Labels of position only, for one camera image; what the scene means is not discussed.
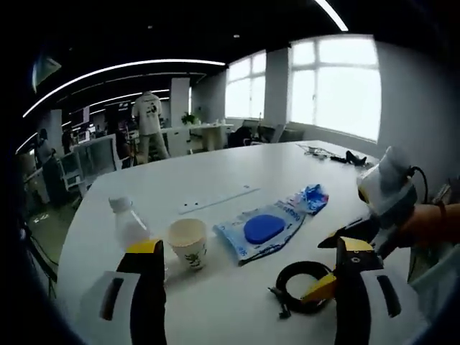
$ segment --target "ceiling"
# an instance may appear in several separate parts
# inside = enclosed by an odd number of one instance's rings
[[[25,55],[18,74],[14,115],[20,118],[17,142],[36,129],[48,109],[70,113],[97,101],[144,90],[170,87],[170,79],[190,77],[192,85],[226,67],[217,65],[158,63],[111,70],[83,79],[42,102],[25,119],[22,114],[58,86],[86,73],[140,60],[180,58],[230,63],[253,52],[274,50],[289,41],[340,32],[314,0],[240,1],[210,6],[182,4],[128,6],[92,16],[82,14],[41,16],[22,28],[27,35]],[[411,47],[455,61],[453,45],[456,19],[446,11],[447,0],[328,0],[353,33],[373,34],[376,40]],[[62,67],[39,85],[30,83],[33,62],[52,57]]]

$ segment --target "ceiling light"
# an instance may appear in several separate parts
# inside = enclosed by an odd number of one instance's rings
[[[95,114],[95,113],[100,113],[101,111],[104,111],[105,109],[101,109],[101,110],[96,110],[96,111],[93,111],[92,113],[89,113],[90,115],[92,114]]]
[[[170,98],[169,98],[169,97],[162,97],[162,98],[160,98],[161,101],[166,101],[166,100],[168,100],[168,99],[170,99]]]
[[[22,145],[19,146],[19,147],[17,148],[16,153],[18,153],[18,151],[19,151],[21,148],[23,148],[23,146],[24,146],[26,143],[28,143],[29,140],[31,140],[31,138],[35,137],[36,135],[37,135],[37,133],[32,134],[32,135],[29,137],[28,140],[26,140],[25,142],[23,142]]]
[[[321,8],[330,16],[330,18],[336,23],[341,31],[348,31],[344,21],[339,17],[337,12],[331,7],[331,5],[326,0],[315,0],[316,3],[321,6]]]
[[[225,63],[220,63],[220,62],[217,62],[217,61],[191,60],[191,59],[160,59],[160,60],[136,61],[134,63],[122,63],[121,65],[115,65],[115,66],[111,66],[111,67],[102,68],[100,70],[95,70],[95,71],[93,71],[91,73],[87,73],[87,74],[82,75],[82,76],[80,76],[78,78],[72,79],[71,81],[68,81],[67,83],[62,84],[58,88],[55,88],[53,91],[47,93],[41,99],[39,99],[33,106],[31,106],[29,108],[29,110],[27,110],[24,113],[24,115],[22,115],[22,117],[24,118],[27,115],[29,115],[32,110],[37,108],[47,98],[51,97],[52,95],[54,95],[58,91],[61,91],[64,88],[76,83],[77,81],[81,81],[81,80],[83,80],[85,78],[91,77],[91,76],[99,74],[99,73],[104,73],[104,72],[107,72],[109,70],[116,70],[118,68],[131,67],[131,66],[136,66],[136,65],[147,65],[147,64],[150,64],[150,63],[201,63],[201,64],[204,64],[204,65],[225,66]]]
[[[120,77],[120,78],[116,78],[116,79],[105,80],[103,83],[97,83],[97,84],[93,84],[91,86],[87,86],[85,88],[81,88],[80,90],[77,90],[75,92],[69,93],[68,95],[62,97],[57,102],[61,102],[64,99],[66,99],[67,97],[69,97],[69,96],[75,95],[75,94],[80,93],[80,92],[82,92],[84,90],[88,90],[89,88],[94,88],[96,86],[100,86],[100,85],[103,85],[103,84],[112,83],[114,81],[122,81],[122,80],[125,80],[125,79],[131,79],[131,78],[150,77],[150,76],[153,76],[153,75],[201,75],[201,76],[206,76],[206,73],[201,73],[201,72],[156,72],[156,73],[147,73],[147,74],[138,74],[138,75],[128,75],[127,77]]]
[[[168,92],[170,89],[169,88],[164,88],[162,90],[153,90],[153,91],[150,91],[150,92]],[[123,95],[123,96],[118,96],[118,97],[114,97],[114,98],[109,98],[109,99],[106,99],[105,101],[100,101],[100,102],[97,102],[97,103],[93,103],[93,104],[90,104],[89,106],[92,107],[92,106],[97,106],[98,104],[102,104],[102,103],[106,103],[106,102],[109,102],[109,101],[114,101],[116,99],[120,99],[120,98],[125,98],[125,97],[132,97],[132,96],[138,96],[138,95],[142,95],[142,92],[137,92],[137,93],[130,93],[129,95]],[[75,110],[73,112],[71,112],[70,114],[74,114],[76,113],[77,111],[80,111],[81,109],[78,109],[78,110]]]

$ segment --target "black cable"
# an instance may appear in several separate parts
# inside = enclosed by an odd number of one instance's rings
[[[49,257],[48,254],[46,254],[46,251],[43,249],[43,247],[41,246],[41,244],[38,242],[38,240],[32,235],[30,234],[30,238],[34,240],[34,243],[37,244],[37,246],[40,248],[40,250],[42,251],[42,253],[45,255],[45,257],[54,265],[56,266],[59,266],[59,264],[56,262],[56,261],[53,261],[51,260],[51,258]]]
[[[27,251],[27,256],[29,257],[30,262],[32,263],[32,266],[34,267],[35,271],[37,272],[37,266],[35,266],[34,263],[34,258],[32,257],[32,253],[30,251]],[[51,297],[51,292],[56,298],[56,292],[54,287],[52,286],[52,279],[48,272],[46,270],[43,270],[43,273],[45,274],[46,278],[48,278],[48,297]]]
[[[412,277],[415,269],[415,262],[417,261],[416,255],[414,255],[413,260],[412,260],[412,265],[410,266],[409,269],[409,274],[408,274],[408,282],[410,282],[410,278]]]
[[[33,257],[37,260],[38,264],[42,268],[43,272],[49,277],[53,282],[58,281],[58,276],[56,275],[55,271],[52,270],[52,268],[49,266],[48,263],[43,259],[42,255],[38,252],[37,248],[35,245],[32,243],[32,240],[30,238],[25,239],[26,245],[28,247],[28,250],[30,254],[33,255]]]
[[[299,299],[294,298],[286,290],[286,284],[288,280],[296,275],[311,275],[312,277],[320,280],[322,277],[332,272],[329,267],[321,264],[320,262],[314,261],[300,261],[294,262],[289,266],[285,267],[278,278],[276,279],[276,288],[282,293],[280,297],[281,302],[284,303],[289,310],[296,311],[303,314],[313,314],[323,309],[328,300],[310,301],[302,303]]]
[[[419,167],[410,167],[410,176],[413,176],[415,171],[418,171],[423,177],[423,184],[425,185],[425,198],[423,199],[423,203],[428,203],[428,183],[426,175]]]

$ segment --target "white strip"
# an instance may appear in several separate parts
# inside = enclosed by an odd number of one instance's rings
[[[16,150],[16,153],[18,153],[18,152],[19,152],[19,150],[20,150],[21,148],[23,148],[23,146],[24,146],[26,143],[28,143],[28,142],[29,142],[29,140],[31,140],[31,138],[35,137],[36,135],[37,135],[37,133],[34,133],[34,134],[32,134],[32,135],[29,137],[29,139],[28,139],[28,140],[26,140],[25,142],[23,142],[23,143],[22,143],[22,145],[21,145],[21,146],[19,146],[19,147],[17,148],[17,150]]]
[[[101,111],[104,111],[105,109],[101,109],[101,110],[96,110],[96,111],[93,111],[92,113],[89,113],[90,115],[92,114],[95,114],[95,113],[100,113]]]
[[[169,88],[164,88],[162,90],[154,90],[154,91],[150,91],[150,92],[168,92],[170,89]],[[142,92],[137,92],[137,93],[130,93],[129,95],[124,95],[124,96],[118,96],[118,97],[115,97],[115,98],[109,98],[109,99],[106,99],[105,101],[100,101],[100,102],[97,102],[97,103],[94,103],[94,104],[90,104],[89,106],[92,107],[92,106],[97,106],[98,104],[102,104],[102,103],[106,103],[106,102],[109,102],[109,101],[113,101],[115,99],[120,99],[120,98],[125,98],[125,97],[130,97],[130,96],[138,96],[138,95],[142,95]],[[75,110],[75,111],[72,111],[71,113],[69,113],[70,115],[76,113],[77,111],[80,111],[81,109],[78,109],[78,110]]]
[[[22,117],[26,117],[27,115],[29,115],[29,113],[34,110],[35,108],[37,108],[39,106],[39,104],[41,104],[45,99],[51,97],[52,95],[54,95],[55,93],[57,93],[58,91],[61,91],[63,90],[64,88],[76,83],[77,81],[81,81],[85,78],[88,78],[88,77],[91,77],[92,75],[96,75],[96,74],[99,74],[99,73],[104,73],[104,72],[107,72],[109,70],[116,70],[118,68],[124,68],[124,67],[130,67],[130,66],[136,66],[136,65],[147,65],[147,64],[150,64],[150,63],[203,63],[205,65],[217,65],[217,66],[224,66],[225,63],[219,63],[219,62],[216,62],[216,61],[207,61],[207,60],[190,60],[190,59],[161,59],[161,60],[145,60],[145,61],[136,61],[134,63],[122,63],[121,65],[115,65],[115,66],[111,66],[111,67],[107,67],[107,68],[102,68],[100,70],[95,70],[94,72],[91,72],[91,73],[87,73],[85,75],[82,75],[78,78],[75,78],[75,79],[72,79],[71,81],[68,81],[67,83],[65,84],[62,84],[61,86],[59,86],[58,88],[55,88],[53,91],[51,91],[50,93],[46,94],[45,96],[43,96],[41,99],[39,99],[37,101],[37,103],[35,103],[33,106],[31,106],[29,108],[29,110],[27,110],[24,115],[22,115]]]
[[[163,90],[155,90],[155,91],[151,91],[151,92],[168,92],[169,90],[170,90],[169,88],[165,88]],[[120,99],[120,98],[125,98],[125,97],[130,97],[130,96],[137,96],[137,95],[142,95],[142,92],[131,93],[129,95],[118,96],[118,97],[106,99],[105,101],[100,101],[100,102],[97,102],[97,103],[94,103],[94,104],[90,104],[90,106],[97,106],[98,104],[106,103],[106,102],[109,102],[109,101],[114,101],[115,99]]]
[[[240,188],[237,188],[232,193],[227,195],[215,195],[211,197],[204,198],[202,200],[197,201],[194,198],[188,198],[183,204],[183,206],[179,207],[179,214],[186,214],[189,212],[201,210],[202,208],[206,208],[209,206],[217,205],[218,203],[224,203],[228,200],[238,198],[239,196],[245,196],[246,194],[255,192],[260,188],[252,188],[248,185],[244,185]]]
[[[32,87],[34,88],[34,92],[37,93],[37,63],[34,63],[32,69]]]
[[[88,90],[89,88],[94,88],[94,87],[99,86],[99,85],[111,83],[113,81],[122,81],[124,79],[130,79],[130,78],[149,77],[151,75],[169,75],[169,74],[170,75],[201,75],[202,77],[206,76],[206,73],[199,73],[199,72],[158,72],[158,73],[128,75],[127,77],[111,79],[111,80],[104,81],[102,83],[97,83],[97,84],[94,84],[94,85],[91,85],[91,86],[87,86],[85,88],[81,88],[78,91],[72,92],[72,93],[68,94],[67,96],[62,97],[58,102],[61,102],[62,100],[66,99],[67,97],[75,95],[75,94],[77,94],[77,93],[79,93],[81,91]]]
[[[321,6],[321,8],[330,16],[330,18],[336,23],[341,31],[348,31],[344,21],[339,17],[337,12],[331,7],[331,5],[326,0],[315,0],[316,3]]]

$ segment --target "white table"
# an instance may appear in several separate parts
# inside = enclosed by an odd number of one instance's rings
[[[233,124],[191,124],[180,127],[161,128],[161,133],[166,134],[168,151],[171,157],[181,157],[187,155],[189,149],[190,130],[199,129],[203,134],[203,148],[208,151],[221,150],[226,143],[225,132],[230,130]],[[136,139],[139,134],[131,136]]]
[[[299,142],[344,155],[323,142]],[[280,306],[267,287],[283,267],[301,260],[333,267],[335,249],[318,249],[329,233],[367,212],[358,198],[358,170],[305,156],[296,143],[266,144],[207,152],[133,167],[99,177],[69,228],[57,274],[58,305],[72,323],[82,294],[106,270],[115,270],[123,252],[114,237],[109,196],[127,195],[157,236],[178,218],[208,225],[208,266],[188,272],[165,246],[167,281],[165,329],[169,344],[333,344],[335,302],[318,315],[293,314],[278,320]],[[285,198],[310,183],[329,193],[328,205],[277,253],[237,267],[211,227],[238,213]],[[179,217],[184,200],[230,193],[241,185],[261,189]],[[385,267],[407,277],[410,252],[398,249]]]

